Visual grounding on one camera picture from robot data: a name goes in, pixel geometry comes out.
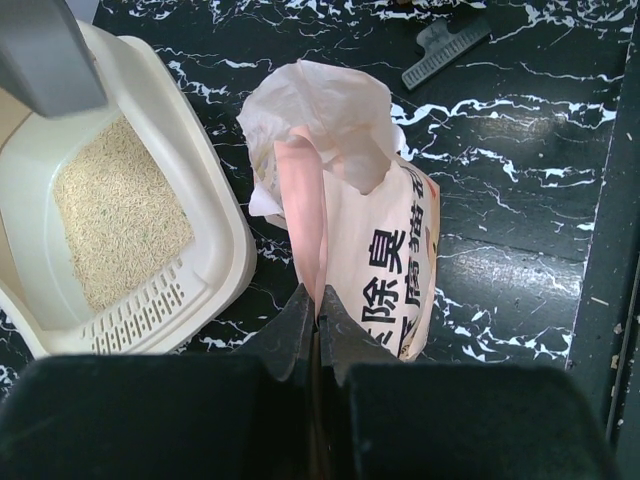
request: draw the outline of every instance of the floor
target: floor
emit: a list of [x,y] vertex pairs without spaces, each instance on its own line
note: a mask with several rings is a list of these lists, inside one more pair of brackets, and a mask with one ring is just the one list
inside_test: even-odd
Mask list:
[[[403,157],[442,192],[437,298],[423,360],[563,368],[637,1],[415,3],[102,0],[95,23],[156,49],[245,213],[252,173],[235,117],[266,75],[306,58],[386,83],[408,139]],[[418,32],[469,12],[486,15],[491,40],[407,93],[400,77],[420,59]],[[253,282],[179,351],[243,344],[293,292],[286,234],[248,221],[259,252]],[[0,328],[7,393],[30,355],[9,320],[0,318]]]

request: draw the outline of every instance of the crumpled plastic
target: crumpled plastic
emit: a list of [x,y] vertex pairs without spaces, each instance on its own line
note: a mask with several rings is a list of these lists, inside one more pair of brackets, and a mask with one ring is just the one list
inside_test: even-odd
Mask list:
[[299,280],[316,302],[332,285],[349,315],[401,360],[427,339],[439,188],[397,152],[389,89],[357,70],[285,65],[238,121],[254,171],[249,213],[289,231]]

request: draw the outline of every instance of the white litter box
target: white litter box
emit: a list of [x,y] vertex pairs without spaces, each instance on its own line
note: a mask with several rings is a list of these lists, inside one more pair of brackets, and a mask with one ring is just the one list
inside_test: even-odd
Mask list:
[[[255,244],[202,125],[155,52],[140,39],[80,27],[107,108],[49,120],[0,90],[0,308],[35,357],[168,352],[248,286]],[[53,185],[61,167],[120,115],[174,190],[194,240],[95,315],[73,275]]]

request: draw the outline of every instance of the litter box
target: litter box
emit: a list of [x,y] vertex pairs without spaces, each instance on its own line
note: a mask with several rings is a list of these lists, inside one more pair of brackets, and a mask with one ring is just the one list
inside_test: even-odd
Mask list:
[[[107,107],[45,119],[0,90],[0,308],[34,357],[169,352],[248,286],[255,244],[202,125],[151,47],[80,28]],[[60,169],[120,115],[166,177],[194,239],[95,314],[74,277],[53,185]]]

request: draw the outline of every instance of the white plastic bag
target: white plastic bag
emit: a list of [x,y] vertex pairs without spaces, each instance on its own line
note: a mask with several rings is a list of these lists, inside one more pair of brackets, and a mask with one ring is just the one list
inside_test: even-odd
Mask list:
[[347,312],[402,360],[426,343],[439,189],[398,154],[388,88],[356,70],[299,61],[267,77],[238,121],[255,189],[249,212],[289,230],[316,302],[332,285]]

